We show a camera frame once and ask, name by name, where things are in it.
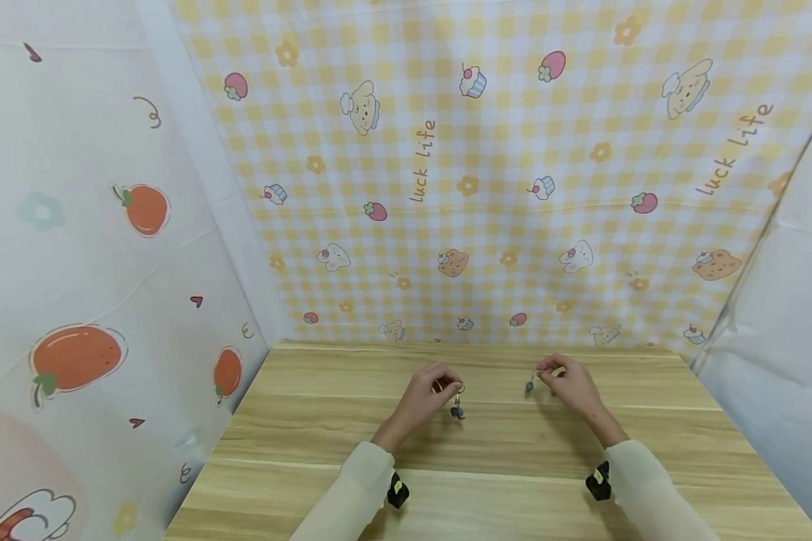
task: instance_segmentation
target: hand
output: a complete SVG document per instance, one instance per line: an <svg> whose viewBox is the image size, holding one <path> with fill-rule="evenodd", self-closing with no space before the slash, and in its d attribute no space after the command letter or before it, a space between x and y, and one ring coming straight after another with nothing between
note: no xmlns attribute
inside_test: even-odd
<svg viewBox="0 0 812 541"><path fill-rule="evenodd" d="M554 376L553 372L560 368L565 371L559 371ZM602 446L609 448L629 438L617 418L601 402L598 387L592 381L589 370L581 363L554 353L542 359L535 369L541 381L550 387L561 402L583 417Z"/></svg>
<svg viewBox="0 0 812 541"><path fill-rule="evenodd" d="M433 382L447 377L451 381L438 393ZM371 440L388 452L394 452L405 440L463 388L463 380L456 371L442 363L433 363L418 370L408 383L406 391L394 413L381 425Z"/></svg>

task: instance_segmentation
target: checkered fabric backdrop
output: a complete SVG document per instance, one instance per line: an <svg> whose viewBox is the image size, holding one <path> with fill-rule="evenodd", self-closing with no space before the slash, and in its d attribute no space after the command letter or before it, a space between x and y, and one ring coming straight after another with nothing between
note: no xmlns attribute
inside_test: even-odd
<svg viewBox="0 0 812 541"><path fill-rule="evenodd" d="M812 133L812 1L173 8L303 338L690 358Z"/></svg>

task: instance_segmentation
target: beige sleeve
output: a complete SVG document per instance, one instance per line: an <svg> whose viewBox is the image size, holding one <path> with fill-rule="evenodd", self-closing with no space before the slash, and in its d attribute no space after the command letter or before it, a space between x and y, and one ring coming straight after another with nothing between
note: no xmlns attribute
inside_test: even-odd
<svg viewBox="0 0 812 541"><path fill-rule="evenodd" d="M361 442L291 540L356 541L384 505L393 475L394 457Z"/></svg>
<svg viewBox="0 0 812 541"><path fill-rule="evenodd" d="M628 440L606 449L605 455L617 505L644 541L719 541L644 444Z"/></svg>

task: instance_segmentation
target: person's left hand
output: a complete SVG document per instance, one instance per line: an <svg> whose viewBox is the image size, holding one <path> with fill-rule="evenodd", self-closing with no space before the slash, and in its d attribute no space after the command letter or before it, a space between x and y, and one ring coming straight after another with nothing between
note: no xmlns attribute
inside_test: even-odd
<svg viewBox="0 0 812 541"><path fill-rule="evenodd" d="M435 393L433 382L441 378L447 378L451 383ZM394 452L418 427L444 408L462 387L463 380L459 374L442 363L429 364L418 370L408 383L394 413L379 425L372 443Z"/></svg>

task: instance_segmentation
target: wooden tabletop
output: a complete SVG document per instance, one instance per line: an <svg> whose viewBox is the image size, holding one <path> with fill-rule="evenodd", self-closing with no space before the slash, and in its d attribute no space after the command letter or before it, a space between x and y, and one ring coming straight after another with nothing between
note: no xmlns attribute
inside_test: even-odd
<svg viewBox="0 0 812 541"><path fill-rule="evenodd" d="M550 348L446 343L275 347L165 536L286 540L372 437L411 374L442 360L463 376L464 421L441 412L396 455L410 486L361 539L638 539L583 486L603 461L589 429L536 380ZM661 349L566 349L604 402L655 452L724 541L812 539L812 524L689 368Z"/></svg>

